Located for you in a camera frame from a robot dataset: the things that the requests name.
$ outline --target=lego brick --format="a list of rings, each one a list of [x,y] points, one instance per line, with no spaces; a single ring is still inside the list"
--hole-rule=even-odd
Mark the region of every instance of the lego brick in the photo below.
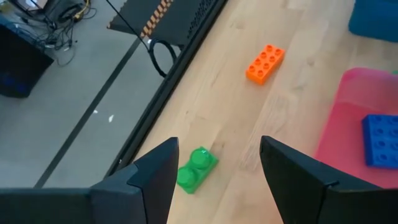
[[[398,116],[370,114],[362,125],[366,164],[398,169]]]
[[[186,193],[195,193],[196,189],[206,179],[217,163],[218,159],[204,147],[194,150],[191,153],[190,160],[178,169],[177,184]]]
[[[246,77],[263,85],[283,61],[284,55],[284,50],[273,45],[267,45],[246,70]]]

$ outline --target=pink bin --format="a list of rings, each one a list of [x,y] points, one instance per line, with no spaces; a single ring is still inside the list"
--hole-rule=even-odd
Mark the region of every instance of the pink bin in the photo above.
[[[361,121],[367,114],[398,114],[398,76],[368,68],[343,75],[315,158],[383,188],[398,188],[398,170],[365,164]]]

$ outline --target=black cable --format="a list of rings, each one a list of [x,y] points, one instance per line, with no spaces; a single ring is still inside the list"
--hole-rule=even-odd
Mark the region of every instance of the black cable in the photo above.
[[[75,23],[72,18],[69,20],[69,23],[65,27],[63,27],[63,29],[58,34],[52,34],[47,38],[47,40],[48,39],[56,40],[56,43],[54,45],[54,50],[60,50],[66,45],[69,48],[72,46],[73,34],[69,35],[69,32],[73,33],[74,26],[75,26]]]
[[[78,20],[75,19],[75,16],[83,10],[83,6],[81,4],[74,4],[70,7],[67,7],[65,10],[63,10],[59,15],[58,15],[58,22],[63,24],[64,22],[70,21],[70,19],[74,19],[75,22],[78,22]]]
[[[30,1],[31,1],[31,3],[33,3],[33,4],[36,6],[37,9],[43,10],[43,8],[41,8],[35,1],[33,1],[33,0],[30,0]],[[47,16],[46,13],[44,13],[43,22],[46,23],[46,24],[47,24],[50,28],[52,28],[53,30],[55,30],[55,29],[58,28],[58,27],[57,27],[57,24],[56,24],[54,21],[52,21],[52,20]]]
[[[157,70],[157,72],[159,72],[159,75],[162,76],[163,78],[166,78],[167,74],[165,72],[163,72],[163,70],[160,68],[160,66],[157,63],[156,58],[155,58],[154,47],[158,43],[164,45],[167,48],[167,50],[169,50],[170,55],[172,56],[172,59],[173,59],[173,63],[176,61],[177,55],[175,54],[172,46],[169,43],[167,43],[165,40],[152,39],[150,41],[149,50],[148,50],[150,60],[154,64],[154,67]]]
[[[86,16],[91,12],[91,10],[94,10],[94,14],[91,15],[91,16],[89,16],[89,17],[86,17]],[[90,8],[88,9],[87,13],[83,15],[83,19],[92,19],[92,18],[95,17],[95,15],[97,15],[97,9],[94,8],[94,7],[90,7]]]
[[[127,22],[127,20],[124,19],[124,17],[120,14],[120,12],[110,3],[109,0],[106,0],[106,2],[112,7],[112,9],[116,12],[116,14],[123,20],[123,22],[131,29],[131,31],[137,36],[137,38],[141,41],[142,44],[144,44],[144,47],[149,51],[149,48],[146,46],[145,42],[143,39],[138,35],[138,33],[130,26],[130,24]]]
[[[72,43],[73,43],[73,28],[74,28],[74,26],[72,26],[72,28],[71,28],[70,39],[68,40],[69,47],[71,47]]]
[[[131,31],[137,36],[137,38],[141,41],[141,43],[144,44],[144,47],[147,49],[149,57],[150,57],[150,60],[154,64],[154,67],[155,67],[156,71],[159,73],[159,75],[161,77],[165,78],[167,76],[167,74],[165,72],[163,72],[163,70],[160,68],[159,64],[156,61],[156,57],[155,57],[155,53],[154,53],[154,47],[158,43],[164,45],[167,48],[167,50],[169,50],[170,55],[172,56],[172,59],[173,59],[173,63],[175,63],[175,61],[177,59],[177,55],[175,54],[173,47],[168,42],[166,42],[165,40],[152,39],[150,44],[149,44],[149,48],[148,48],[146,46],[145,42],[143,41],[143,39],[130,26],[130,24],[127,22],[127,20],[125,20],[125,18],[121,15],[121,13],[118,10],[116,10],[116,8],[112,5],[112,3],[110,3],[109,0],[106,0],[106,2],[112,7],[112,9],[123,20],[123,22],[131,29]]]
[[[57,61],[57,65],[58,65],[59,67],[65,67],[65,66],[69,65],[70,62],[72,62],[72,60],[75,58],[76,49],[75,49],[74,47],[70,47],[68,51],[70,51],[70,50],[72,51],[72,56],[71,56],[70,59],[67,60],[67,62],[65,62],[65,63],[61,63],[61,62],[60,62],[60,59],[58,58],[58,56],[54,55],[54,57],[56,58],[56,61]]]

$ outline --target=wooden table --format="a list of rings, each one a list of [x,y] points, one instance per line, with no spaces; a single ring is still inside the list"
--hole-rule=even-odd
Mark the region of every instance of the wooden table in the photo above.
[[[220,159],[194,195],[176,186],[169,224],[282,223],[260,137],[312,155],[344,71],[397,69],[395,44],[348,32],[353,2],[229,0],[139,153],[177,136],[180,165],[198,146]],[[286,55],[259,86],[244,71],[266,44]]]

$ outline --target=wire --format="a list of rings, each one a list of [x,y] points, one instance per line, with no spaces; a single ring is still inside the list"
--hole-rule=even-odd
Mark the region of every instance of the wire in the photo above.
[[[94,11],[94,14],[89,17],[86,17],[90,13],[91,10]],[[83,19],[92,19],[95,17],[95,15],[97,15],[97,9],[94,7],[90,7],[89,10],[87,11],[87,13],[83,15]]]
[[[65,26],[59,27],[57,30],[49,30],[47,33],[37,36],[36,41],[41,45],[45,45],[46,48],[53,48],[54,50],[60,50],[67,44],[68,47],[71,47],[73,37],[69,33],[73,30],[74,25],[73,19],[70,19]]]
[[[177,59],[177,55],[175,54],[173,47],[169,43],[167,43],[165,40],[152,39],[150,44],[149,44],[149,48],[148,48],[148,46],[146,46],[146,44],[143,41],[143,39],[130,26],[130,24],[127,22],[127,20],[125,20],[125,18],[121,15],[121,13],[112,5],[112,3],[110,3],[109,0],[106,0],[106,2],[112,7],[112,9],[123,20],[123,22],[128,26],[128,28],[131,29],[132,33],[137,36],[137,38],[141,41],[141,43],[144,44],[144,47],[147,49],[149,57],[150,57],[150,60],[154,64],[154,67],[155,67],[156,71],[159,73],[160,76],[162,76],[163,78],[166,78],[167,74],[165,72],[163,72],[163,70],[160,68],[159,64],[157,63],[157,60],[156,60],[156,57],[155,57],[155,52],[154,52],[154,47],[158,43],[164,45],[167,48],[167,50],[169,50],[170,55],[171,55],[171,57],[173,59],[173,63],[175,63],[175,61]]]
[[[56,61],[57,61],[57,65],[58,65],[59,67],[65,67],[65,66],[69,65],[70,62],[72,62],[72,60],[75,58],[75,55],[76,55],[76,48],[70,47],[67,51],[72,51],[72,56],[71,56],[70,59],[69,59],[67,62],[65,62],[65,63],[60,63],[59,57],[57,57],[56,55],[54,55],[54,57],[56,58]]]
[[[30,2],[33,3],[33,4],[36,6],[37,9],[43,10],[43,8],[40,7],[40,6],[36,3],[36,1],[30,0]],[[44,20],[43,20],[43,21],[44,21],[49,27],[52,27],[53,29],[56,29],[56,28],[57,28],[57,26],[56,26],[56,24],[54,23],[54,21],[52,21],[52,20],[47,16],[46,13],[44,13]]]
[[[173,59],[173,63],[176,61],[177,59],[177,55],[174,52],[174,49],[172,48],[172,46],[167,43],[164,40],[159,40],[159,39],[152,39],[150,44],[149,44],[149,57],[150,60],[152,61],[152,63],[154,64],[155,69],[157,70],[157,72],[159,72],[159,75],[162,76],[163,78],[166,78],[167,74],[165,72],[163,72],[163,70],[160,68],[159,64],[157,63],[157,60],[155,58],[155,52],[154,52],[154,47],[156,44],[163,44],[167,50],[169,50],[170,55],[172,56]]]
[[[81,9],[80,12],[76,13],[76,14],[73,16],[76,20],[81,19],[82,15],[84,15],[85,11],[86,11],[88,8],[90,8],[90,6],[91,6],[91,0],[85,0],[85,2],[86,2],[86,4],[85,4],[84,8]]]
[[[112,9],[116,12],[116,14],[123,20],[123,22],[131,29],[131,31],[137,36],[137,38],[141,41],[142,44],[144,44],[144,47],[149,51],[149,48],[146,46],[145,42],[143,39],[138,35],[138,33],[130,26],[130,24],[124,19],[124,17],[120,14],[120,12],[110,3],[109,0],[106,0],[106,2],[112,7]]]

